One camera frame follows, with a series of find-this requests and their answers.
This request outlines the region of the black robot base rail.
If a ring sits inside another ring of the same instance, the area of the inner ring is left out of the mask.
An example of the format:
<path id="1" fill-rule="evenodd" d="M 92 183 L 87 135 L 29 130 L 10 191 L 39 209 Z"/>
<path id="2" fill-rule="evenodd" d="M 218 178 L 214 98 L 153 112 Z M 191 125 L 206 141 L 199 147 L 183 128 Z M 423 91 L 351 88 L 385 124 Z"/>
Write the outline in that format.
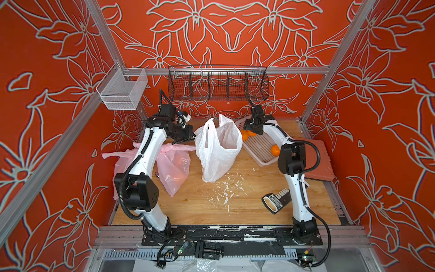
<path id="1" fill-rule="evenodd" d="M 185 225 L 158 232 L 144 224 L 142 236 L 142 245 L 155 247 L 152 259 L 159 261 L 311 259 L 313 248 L 323 244 L 319 232 L 297 241 L 291 226 Z"/>

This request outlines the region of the white translucent plastic bag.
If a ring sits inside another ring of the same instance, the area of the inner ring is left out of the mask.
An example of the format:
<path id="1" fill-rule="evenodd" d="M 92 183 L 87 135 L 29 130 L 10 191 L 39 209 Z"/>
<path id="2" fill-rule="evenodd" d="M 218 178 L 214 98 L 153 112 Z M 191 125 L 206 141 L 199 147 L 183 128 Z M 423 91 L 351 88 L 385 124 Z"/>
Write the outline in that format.
<path id="1" fill-rule="evenodd" d="M 202 180 L 216 182 L 233 166 L 242 149 L 242 134 L 235 122 L 220 114 L 219 125 L 211 118 L 194 133 L 196 155 L 202 166 Z"/>

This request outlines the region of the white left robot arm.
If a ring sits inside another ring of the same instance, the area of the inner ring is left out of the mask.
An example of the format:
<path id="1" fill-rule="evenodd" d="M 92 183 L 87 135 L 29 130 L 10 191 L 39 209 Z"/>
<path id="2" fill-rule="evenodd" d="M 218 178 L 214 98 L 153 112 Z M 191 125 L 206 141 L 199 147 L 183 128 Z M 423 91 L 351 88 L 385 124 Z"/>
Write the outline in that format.
<path id="1" fill-rule="evenodd" d="M 191 117 L 182 112 L 177 117 L 153 115 L 143 122 L 143 139 L 134 160 L 123 173 L 117 173 L 114 184 L 124 214 L 143 225 L 161 239 L 174 240 L 170 219 L 162 212 L 157 201 L 159 189 L 152 181 L 152 170 L 157 155 L 167 138 L 173 143 L 195 139 Z"/>

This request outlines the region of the pink plastic bag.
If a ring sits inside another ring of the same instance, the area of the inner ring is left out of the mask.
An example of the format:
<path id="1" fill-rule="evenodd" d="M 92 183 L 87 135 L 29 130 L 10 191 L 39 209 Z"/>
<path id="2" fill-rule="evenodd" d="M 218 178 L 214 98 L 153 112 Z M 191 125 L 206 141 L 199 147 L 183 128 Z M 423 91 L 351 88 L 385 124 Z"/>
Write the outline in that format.
<path id="1" fill-rule="evenodd" d="M 139 144 L 135 143 L 134 148 L 129 150 L 128 154 L 131 162 L 137 157 L 139 157 L 139 162 L 133 166 L 130 174 L 143 173 L 151 177 L 154 165 L 157 165 L 159 179 L 166 192 L 173 197 L 189 176 L 191 162 L 189 152 L 194 150 L 194 146 L 163 144 L 154 140 L 145 152 L 141 153 Z"/>
<path id="2" fill-rule="evenodd" d="M 125 151 L 117 151 L 117 152 L 112 152 L 112 153 L 102 153 L 102 158 L 103 159 L 107 159 L 107 158 L 114 158 L 117 157 L 118 160 L 114 165 L 114 174 L 113 174 L 113 178 L 112 178 L 112 185 L 113 185 L 113 199 L 115 201 L 118 200 L 118 192 L 116 189 L 116 185 L 115 185 L 115 176 L 118 173 L 124 173 L 128 166 L 133 162 L 133 160 L 136 158 L 137 156 L 137 152 L 138 152 L 138 145 L 136 143 L 133 144 L 134 148 L 133 149 L 127 149 Z"/>

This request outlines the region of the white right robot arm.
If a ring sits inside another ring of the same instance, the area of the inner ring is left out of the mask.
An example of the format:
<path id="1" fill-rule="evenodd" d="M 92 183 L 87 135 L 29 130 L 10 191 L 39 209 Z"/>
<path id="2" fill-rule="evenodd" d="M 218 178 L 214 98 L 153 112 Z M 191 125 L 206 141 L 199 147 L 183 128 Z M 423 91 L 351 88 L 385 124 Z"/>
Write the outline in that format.
<path id="1" fill-rule="evenodd" d="M 317 222 L 321 222 L 327 232 L 324 256 L 319 261 L 300 257 L 298 264 L 310 269 L 323 265 L 331 251 L 331 232 L 325 220 L 310 208 L 305 186 L 305 174 L 315 170 L 321 162 L 319 149 L 311 142 L 290 137 L 260 105 L 251 105 L 251 118 L 245 120 L 244 130 L 258 135 L 267 134 L 279 147 L 278 168 L 287 180 L 293 205 L 292 239 L 298 245 L 312 242 L 320 235 Z"/>

